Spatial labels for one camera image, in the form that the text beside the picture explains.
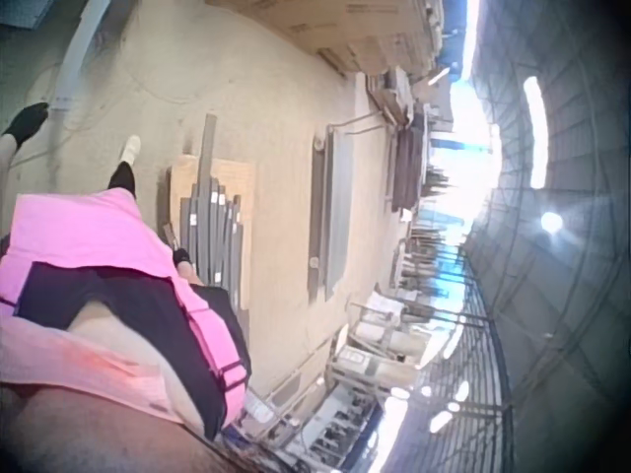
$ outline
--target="pink vest strap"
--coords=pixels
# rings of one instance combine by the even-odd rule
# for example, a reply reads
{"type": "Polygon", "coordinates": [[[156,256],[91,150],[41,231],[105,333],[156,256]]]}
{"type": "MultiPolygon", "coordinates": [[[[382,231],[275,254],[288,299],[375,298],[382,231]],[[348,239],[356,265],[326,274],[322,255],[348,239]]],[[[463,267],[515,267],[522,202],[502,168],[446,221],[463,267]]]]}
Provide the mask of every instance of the pink vest strap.
{"type": "Polygon", "coordinates": [[[34,262],[61,268],[109,266],[169,278],[190,328],[224,390],[226,421],[245,402],[246,370],[224,320],[199,298],[172,263],[171,250],[143,222],[131,194],[21,195],[11,243],[0,261],[0,315],[12,314],[34,262]]]}

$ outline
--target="pink fabric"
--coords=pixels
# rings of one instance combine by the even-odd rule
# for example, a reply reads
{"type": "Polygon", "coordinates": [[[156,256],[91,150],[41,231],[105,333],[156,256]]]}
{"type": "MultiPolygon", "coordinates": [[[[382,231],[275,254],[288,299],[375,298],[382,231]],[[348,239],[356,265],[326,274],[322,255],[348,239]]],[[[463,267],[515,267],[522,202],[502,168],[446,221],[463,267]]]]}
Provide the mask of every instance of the pink fabric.
{"type": "MultiPolygon", "coordinates": [[[[142,222],[136,202],[124,189],[87,196],[19,196],[11,244],[0,261],[2,299],[12,303],[18,300],[36,261],[61,268],[127,268],[169,278],[215,375],[240,360],[226,323],[179,277],[170,249],[142,222]]],[[[0,304],[0,309],[0,314],[14,310],[5,304],[0,304]]],[[[223,378],[230,386],[245,375],[243,365],[237,365],[223,378]]],[[[225,425],[241,413],[244,401],[244,384],[226,393],[225,425]]]]}
{"type": "Polygon", "coordinates": [[[159,367],[142,366],[54,328],[0,317],[0,381],[63,386],[181,424],[159,367]]]}

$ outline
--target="warehouse ceiling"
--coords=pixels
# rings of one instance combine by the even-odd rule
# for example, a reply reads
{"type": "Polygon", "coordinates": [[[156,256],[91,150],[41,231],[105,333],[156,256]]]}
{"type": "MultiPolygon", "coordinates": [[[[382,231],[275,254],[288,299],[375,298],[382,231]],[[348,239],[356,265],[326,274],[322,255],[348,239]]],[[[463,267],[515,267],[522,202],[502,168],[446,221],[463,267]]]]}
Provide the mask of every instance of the warehouse ceiling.
{"type": "Polygon", "coordinates": [[[579,471],[631,394],[628,46],[590,0],[483,0],[477,30],[471,82],[503,168],[465,249],[502,342],[516,470],[579,471]],[[531,76],[549,136],[540,189],[531,76]]]}

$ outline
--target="black buckle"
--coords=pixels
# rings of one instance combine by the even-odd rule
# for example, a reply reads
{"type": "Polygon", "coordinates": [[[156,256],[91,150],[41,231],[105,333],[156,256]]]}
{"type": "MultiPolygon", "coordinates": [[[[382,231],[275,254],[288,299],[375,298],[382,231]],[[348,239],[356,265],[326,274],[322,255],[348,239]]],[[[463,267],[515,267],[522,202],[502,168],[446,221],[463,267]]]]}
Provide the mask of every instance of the black buckle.
{"type": "Polygon", "coordinates": [[[245,369],[244,364],[241,362],[241,360],[238,360],[237,362],[230,363],[229,365],[224,366],[223,368],[219,369],[219,372],[217,373],[217,382],[219,383],[219,387],[222,389],[224,394],[227,393],[228,391],[233,390],[235,387],[241,384],[245,384],[246,381],[247,381],[247,370],[245,369]],[[227,386],[226,379],[224,378],[225,374],[229,372],[230,370],[233,370],[238,367],[242,367],[244,369],[245,375],[243,379],[239,379],[238,381],[235,381],[229,386],[227,386]]]}

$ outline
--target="concrete floor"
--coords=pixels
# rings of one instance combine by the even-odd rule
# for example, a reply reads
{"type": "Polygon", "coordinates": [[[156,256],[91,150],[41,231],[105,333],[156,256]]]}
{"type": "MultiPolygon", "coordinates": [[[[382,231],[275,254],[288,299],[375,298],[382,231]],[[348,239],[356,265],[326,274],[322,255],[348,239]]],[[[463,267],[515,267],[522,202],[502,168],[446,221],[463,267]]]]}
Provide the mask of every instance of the concrete floor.
{"type": "MultiPolygon", "coordinates": [[[[363,88],[256,23],[202,1],[141,1],[131,12],[126,3],[112,2],[71,111],[50,120],[16,158],[3,232],[19,192],[103,189],[132,133],[143,142],[138,204],[156,228],[166,209],[159,183],[178,154],[199,153],[204,115],[215,113],[214,156],[257,166],[249,333],[252,385],[265,393],[345,322],[349,298],[362,301],[376,282],[387,282],[401,227],[384,201],[386,133],[355,138],[346,272],[329,302],[320,296],[309,305],[312,139],[326,123],[366,113],[363,88]]],[[[51,99],[82,5],[56,2],[35,32],[0,31],[0,124],[25,104],[51,99]]]]}

